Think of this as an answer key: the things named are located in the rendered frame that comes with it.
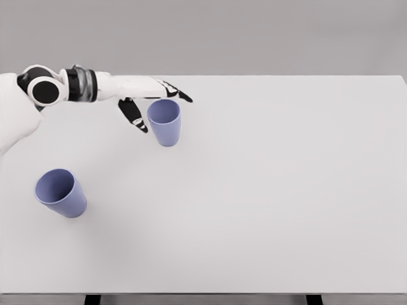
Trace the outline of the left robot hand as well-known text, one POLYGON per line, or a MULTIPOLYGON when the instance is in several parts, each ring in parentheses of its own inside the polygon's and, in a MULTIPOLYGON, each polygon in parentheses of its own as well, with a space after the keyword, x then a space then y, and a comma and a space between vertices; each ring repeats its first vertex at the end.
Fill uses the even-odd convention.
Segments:
POLYGON ((150 76, 115 76, 118 81, 118 107, 130 124, 136 126, 143 133, 148 128, 135 99, 161 100, 166 98, 180 98, 189 103, 193 99, 183 91, 161 79, 150 76))

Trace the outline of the blue plastic cup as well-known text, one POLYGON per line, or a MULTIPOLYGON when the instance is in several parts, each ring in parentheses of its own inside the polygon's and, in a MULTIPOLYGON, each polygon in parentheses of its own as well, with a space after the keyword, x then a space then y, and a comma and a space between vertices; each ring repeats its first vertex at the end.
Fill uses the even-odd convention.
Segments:
POLYGON ((177 144, 181 133, 181 108, 169 99, 153 102, 147 109, 150 126, 157 141, 165 147, 177 144))
POLYGON ((67 218, 79 217, 87 208, 82 185, 64 168, 44 173, 34 186, 34 195, 41 204, 67 218))

